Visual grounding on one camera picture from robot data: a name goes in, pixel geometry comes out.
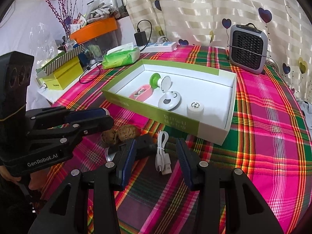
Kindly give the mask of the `person's left hand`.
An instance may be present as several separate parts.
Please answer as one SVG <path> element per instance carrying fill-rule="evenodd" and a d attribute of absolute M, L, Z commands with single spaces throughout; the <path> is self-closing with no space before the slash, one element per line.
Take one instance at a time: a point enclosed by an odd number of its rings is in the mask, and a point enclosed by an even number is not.
<path fill-rule="evenodd" d="M 13 177 L 5 166 L 1 165 L 1 176 L 7 181 L 13 182 L 16 185 L 21 184 L 24 181 L 28 181 L 28 188 L 30 190 L 39 190 L 44 187 L 45 183 L 48 180 L 48 173 L 50 169 L 46 168 L 40 170 L 30 175 L 25 175 L 23 177 Z"/>

